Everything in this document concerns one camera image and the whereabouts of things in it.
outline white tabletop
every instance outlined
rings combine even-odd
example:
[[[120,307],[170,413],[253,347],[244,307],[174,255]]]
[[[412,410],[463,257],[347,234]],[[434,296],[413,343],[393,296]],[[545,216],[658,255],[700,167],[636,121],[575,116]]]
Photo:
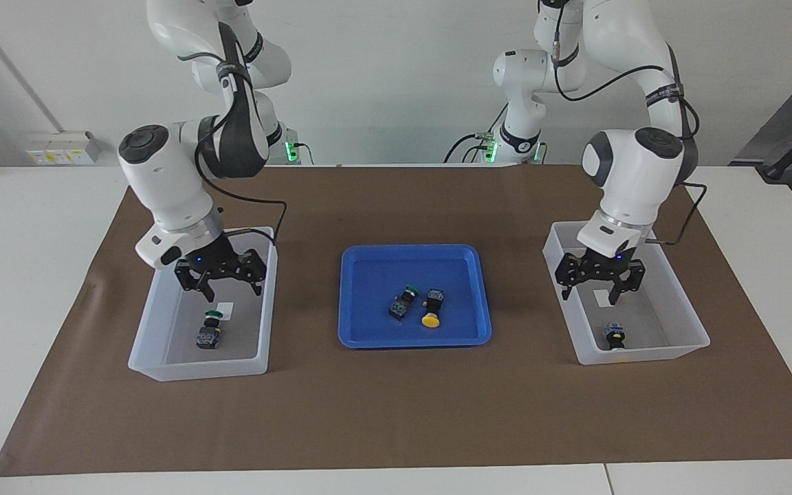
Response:
[[[701,213],[792,370],[792,194],[750,169],[692,179],[710,185]],[[0,168],[0,448],[125,187],[117,167]],[[0,478],[0,493],[247,491],[767,494],[792,492],[792,461]]]

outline brown table surface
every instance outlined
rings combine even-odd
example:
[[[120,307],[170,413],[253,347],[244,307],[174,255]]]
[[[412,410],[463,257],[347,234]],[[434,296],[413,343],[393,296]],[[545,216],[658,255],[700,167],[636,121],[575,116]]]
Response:
[[[269,371],[158,383],[127,359],[152,271],[131,192],[0,453],[0,476],[792,458],[792,374],[703,220],[666,254],[711,345],[581,366],[541,248],[600,192],[576,166],[267,169],[223,185],[289,214]],[[276,207],[215,195],[227,226]],[[682,188],[657,234],[679,229]],[[471,349],[350,351],[337,338],[350,245],[467,243],[493,336]]]

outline white label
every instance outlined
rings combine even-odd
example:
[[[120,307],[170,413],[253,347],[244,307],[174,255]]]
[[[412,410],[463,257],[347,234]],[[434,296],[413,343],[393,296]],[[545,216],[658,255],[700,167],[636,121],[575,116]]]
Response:
[[[219,318],[220,322],[227,322],[227,320],[230,320],[230,314],[234,311],[234,303],[220,302],[219,305],[216,306],[216,311],[223,314],[222,318]]]
[[[610,291],[599,289],[598,291],[594,291],[594,294],[597,300],[597,307],[613,307],[613,305],[610,304]]]

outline blue box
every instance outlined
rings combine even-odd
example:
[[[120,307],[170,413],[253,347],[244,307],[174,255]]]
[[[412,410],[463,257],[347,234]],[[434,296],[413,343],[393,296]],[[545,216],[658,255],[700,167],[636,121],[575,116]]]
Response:
[[[405,318],[388,308],[407,285],[420,291]],[[429,289],[442,289],[441,325],[421,324]],[[471,245],[354,245],[342,257],[338,338],[352,349],[465,347],[491,338],[479,254]]]

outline white bin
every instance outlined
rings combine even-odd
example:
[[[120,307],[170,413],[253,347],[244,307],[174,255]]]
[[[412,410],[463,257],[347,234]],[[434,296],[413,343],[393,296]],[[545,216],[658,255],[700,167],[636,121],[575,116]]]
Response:
[[[271,228],[258,228],[273,235]],[[216,292],[212,303],[198,291],[183,291],[173,273],[173,266],[155,272],[148,290],[145,308],[128,367],[159,382],[194,380],[261,374],[267,371],[271,316],[274,312],[274,286],[277,274],[277,251],[270,241],[258,234],[230,238],[234,250],[249,248],[267,264],[267,276],[261,297],[250,285],[233,279],[214,280]],[[223,320],[218,348],[199,349],[195,345],[204,313],[233,304],[232,319]]]
[[[568,300],[563,300],[563,287],[556,282],[554,273],[565,252],[576,256],[584,253],[584,245],[576,241],[584,225],[585,222],[553,223],[543,248],[581,364],[673,360],[710,345],[711,340],[660,245],[639,245],[635,259],[642,260],[646,267],[641,288],[619,296],[616,306],[609,307],[606,302],[606,294],[613,286],[610,282],[589,281],[576,285]],[[624,350],[609,350],[604,338],[608,322],[619,323],[625,328]]]

